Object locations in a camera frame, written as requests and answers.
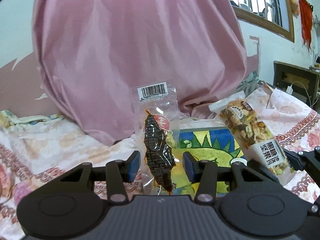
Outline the clear packet dark dried snack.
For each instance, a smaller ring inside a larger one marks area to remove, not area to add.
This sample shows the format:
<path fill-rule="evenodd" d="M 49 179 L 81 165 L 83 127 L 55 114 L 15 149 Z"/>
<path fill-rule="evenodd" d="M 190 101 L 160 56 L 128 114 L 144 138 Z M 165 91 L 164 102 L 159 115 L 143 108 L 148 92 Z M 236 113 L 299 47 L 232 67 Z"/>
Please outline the clear packet dark dried snack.
<path fill-rule="evenodd" d="M 134 128 L 141 154 L 140 171 L 146 194 L 173 193 L 173 150 L 180 134 L 177 91 L 172 80 L 132 89 Z"/>

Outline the nut bar white wrapper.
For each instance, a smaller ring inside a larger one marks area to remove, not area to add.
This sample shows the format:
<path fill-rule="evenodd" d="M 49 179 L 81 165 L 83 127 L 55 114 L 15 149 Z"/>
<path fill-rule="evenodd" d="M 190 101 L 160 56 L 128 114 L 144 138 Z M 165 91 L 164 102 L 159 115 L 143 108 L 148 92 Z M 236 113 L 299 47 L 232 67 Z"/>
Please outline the nut bar white wrapper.
<path fill-rule="evenodd" d="M 218 116 L 232 133 L 248 161 L 254 160 L 272 175 L 281 185 L 286 185 L 295 176 L 291 165 L 275 137 L 245 100 L 243 91 L 209 105 L 209 110 Z"/>

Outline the metal tray colourful liner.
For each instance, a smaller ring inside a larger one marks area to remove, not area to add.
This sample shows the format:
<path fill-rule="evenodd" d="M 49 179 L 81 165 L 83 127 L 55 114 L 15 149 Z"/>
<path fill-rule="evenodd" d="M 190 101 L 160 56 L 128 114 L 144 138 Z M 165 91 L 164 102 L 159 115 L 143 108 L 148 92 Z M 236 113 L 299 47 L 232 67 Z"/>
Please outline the metal tray colourful liner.
<path fill-rule="evenodd" d="M 178 138 L 179 147 L 172 150 L 176 166 L 171 171 L 173 194 L 189 194 L 192 197 L 199 187 L 192 184 L 185 174 L 182 159 L 190 152 L 197 160 L 210 160 L 219 167 L 230 167 L 231 163 L 247 160 L 231 132 L 226 127 L 182 129 Z"/>

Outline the dark wooden desk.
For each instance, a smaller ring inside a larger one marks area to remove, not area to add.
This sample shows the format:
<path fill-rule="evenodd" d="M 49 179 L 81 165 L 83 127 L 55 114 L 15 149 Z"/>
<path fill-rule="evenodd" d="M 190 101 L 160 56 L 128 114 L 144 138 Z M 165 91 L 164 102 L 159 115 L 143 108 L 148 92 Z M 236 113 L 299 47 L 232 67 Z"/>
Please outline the dark wooden desk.
<path fill-rule="evenodd" d="M 286 90 L 287 85 L 285 82 L 293 83 L 294 81 L 299 81 L 306 87 L 312 97 L 313 106 L 316 104 L 319 97 L 319 72 L 279 61 L 274 61 L 273 66 L 273 85 L 275 87 Z"/>

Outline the grey green folded cloth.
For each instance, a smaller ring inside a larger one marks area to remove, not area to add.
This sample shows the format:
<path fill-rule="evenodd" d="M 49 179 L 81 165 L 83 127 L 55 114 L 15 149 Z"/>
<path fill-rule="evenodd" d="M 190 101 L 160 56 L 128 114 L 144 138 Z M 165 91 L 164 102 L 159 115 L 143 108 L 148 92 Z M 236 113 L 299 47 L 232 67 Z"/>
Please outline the grey green folded cloth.
<path fill-rule="evenodd" d="M 251 72 L 249 76 L 240 83 L 240 85 L 238 85 L 238 87 L 236 88 L 236 92 L 243 91 L 245 96 L 249 96 L 260 86 L 261 84 L 259 76 L 257 74 L 257 71 L 255 70 Z"/>

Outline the pink satin curtain bundle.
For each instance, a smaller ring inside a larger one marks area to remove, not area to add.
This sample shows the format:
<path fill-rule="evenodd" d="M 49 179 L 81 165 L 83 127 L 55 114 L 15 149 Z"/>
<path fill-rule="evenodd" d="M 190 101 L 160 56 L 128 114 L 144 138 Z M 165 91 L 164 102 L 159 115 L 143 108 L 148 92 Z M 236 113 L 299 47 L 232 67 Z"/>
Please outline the pink satin curtain bundle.
<path fill-rule="evenodd" d="M 133 88 L 171 81 L 205 119 L 250 73 L 229 0 L 35 0 L 33 46 L 47 96 L 106 145 L 134 133 Z"/>

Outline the orange red hanging tassel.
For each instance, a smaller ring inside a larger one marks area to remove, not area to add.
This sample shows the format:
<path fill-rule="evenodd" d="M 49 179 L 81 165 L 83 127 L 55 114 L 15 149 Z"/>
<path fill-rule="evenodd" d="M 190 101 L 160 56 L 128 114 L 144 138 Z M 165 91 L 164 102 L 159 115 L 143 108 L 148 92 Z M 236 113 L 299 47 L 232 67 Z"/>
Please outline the orange red hanging tassel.
<path fill-rule="evenodd" d="M 299 0 L 300 20 L 302 26 L 303 44 L 306 45 L 308 51 L 311 49 L 312 42 L 312 19 L 313 6 L 307 0 Z"/>

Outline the wooden framed window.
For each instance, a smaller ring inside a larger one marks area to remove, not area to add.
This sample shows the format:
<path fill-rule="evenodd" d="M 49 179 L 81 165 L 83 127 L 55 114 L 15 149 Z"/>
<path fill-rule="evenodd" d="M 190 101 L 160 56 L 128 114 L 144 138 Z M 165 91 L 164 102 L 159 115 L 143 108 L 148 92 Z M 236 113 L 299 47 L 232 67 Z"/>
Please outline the wooden framed window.
<path fill-rule="evenodd" d="M 294 42 L 290 0 L 229 0 L 238 19 Z"/>

